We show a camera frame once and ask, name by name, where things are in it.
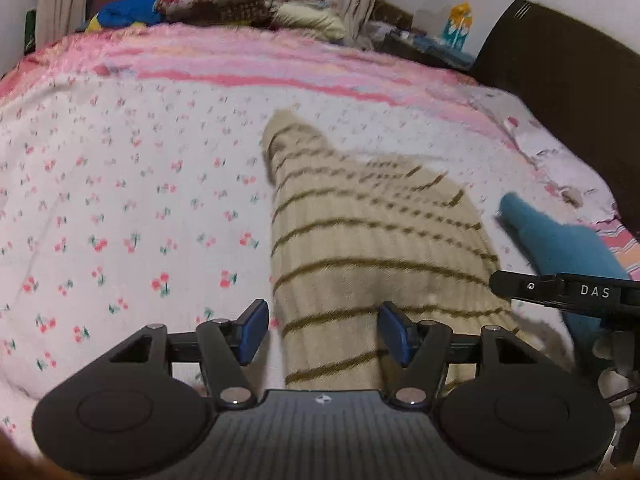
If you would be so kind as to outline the dark bedside table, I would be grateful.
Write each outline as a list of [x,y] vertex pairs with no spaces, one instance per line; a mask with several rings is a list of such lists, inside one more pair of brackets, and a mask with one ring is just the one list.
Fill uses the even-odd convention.
[[378,25],[371,35],[374,50],[412,62],[467,73],[475,58],[440,44],[412,26],[413,15],[383,0],[373,7],[369,25]]

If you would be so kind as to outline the pink striped blanket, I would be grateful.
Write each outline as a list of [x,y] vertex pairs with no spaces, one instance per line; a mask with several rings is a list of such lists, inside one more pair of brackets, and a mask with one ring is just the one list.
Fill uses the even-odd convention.
[[[151,104],[178,84],[195,82],[217,91],[241,89],[255,104],[276,91],[293,91],[314,103],[329,99],[324,117],[358,113],[364,103],[380,113],[422,114],[427,128],[444,120],[519,152],[546,190],[560,196],[470,100],[467,88],[486,87],[472,74],[334,47],[297,32],[245,27],[129,27],[69,36],[29,55],[1,84],[2,170],[46,152],[62,120],[75,117],[75,105],[102,104],[100,91],[110,81],[133,81]],[[637,276],[639,232],[629,232],[617,204],[616,209],[613,220],[590,224],[628,274]]]

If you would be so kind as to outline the teal fleece folded garment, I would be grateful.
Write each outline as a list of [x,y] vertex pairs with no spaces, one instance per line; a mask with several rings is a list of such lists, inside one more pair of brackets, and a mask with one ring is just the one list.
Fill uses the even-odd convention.
[[556,222],[515,193],[502,196],[499,218],[540,275],[568,273],[616,280],[628,278],[596,231],[588,226]]

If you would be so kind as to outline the pale green pillow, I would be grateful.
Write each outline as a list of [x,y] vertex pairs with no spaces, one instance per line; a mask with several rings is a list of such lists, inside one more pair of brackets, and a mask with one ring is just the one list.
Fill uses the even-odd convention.
[[304,0],[276,1],[271,27],[298,30],[302,34],[332,44],[347,38],[347,29],[340,16],[318,2]]

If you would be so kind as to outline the dark wooden headboard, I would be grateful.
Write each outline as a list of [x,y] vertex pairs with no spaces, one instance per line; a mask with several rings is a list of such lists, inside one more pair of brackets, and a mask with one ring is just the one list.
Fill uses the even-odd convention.
[[568,15],[514,0],[471,68],[518,96],[605,180],[623,225],[639,232],[639,55]]

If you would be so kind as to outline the white floral pillowcase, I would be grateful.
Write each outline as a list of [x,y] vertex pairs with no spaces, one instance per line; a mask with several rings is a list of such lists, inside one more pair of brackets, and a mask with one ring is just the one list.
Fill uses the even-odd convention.
[[466,89],[470,100],[506,132],[516,148],[586,223],[613,220],[615,198],[597,171],[557,139],[517,97],[486,87]]

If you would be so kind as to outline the blue and yellow clothing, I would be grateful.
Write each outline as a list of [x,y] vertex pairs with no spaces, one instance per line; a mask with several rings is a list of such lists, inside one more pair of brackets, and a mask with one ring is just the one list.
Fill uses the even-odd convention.
[[131,26],[155,26],[163,21],[155,10],[156,0],[115,0],[107,3],[87,23],[85,32],[120,29]]

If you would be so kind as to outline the beige striped ribbed sweater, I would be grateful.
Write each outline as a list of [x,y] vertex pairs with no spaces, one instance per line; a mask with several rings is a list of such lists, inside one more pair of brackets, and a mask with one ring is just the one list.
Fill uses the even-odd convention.
[[535,320],[490,291],[499,258],[461,186],[407,156],[341,152],[288,110],[272,116],[262,145],[288,388],[388,385],[397,370],[376,331],[386,301],[462,335],[502,326],[570,365],[560,321]]

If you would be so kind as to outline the cherry print bed sheet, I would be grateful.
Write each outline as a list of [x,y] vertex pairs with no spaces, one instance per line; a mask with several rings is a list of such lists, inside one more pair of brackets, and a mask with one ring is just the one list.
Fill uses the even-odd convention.
[[503,195],[590,226],[519,152],[459,124],[427,128],[422,114],[380,113],[370,103],[324,117],[329,99],[276,91],[255,104],[241,89],[195,82],[156,104],[133,81],[107,82],[100,93],[100,105],[75,105],[46,152],[1,168],[1,429],[28,452],[37,448],[37,402],[146,324],[187,332],[265,299],[270,330],[252,371],[261,386],[287,387],[262,145],[278,110],[365,162],[407,156],[461,186],[500,269],[529,270],[499,224]]

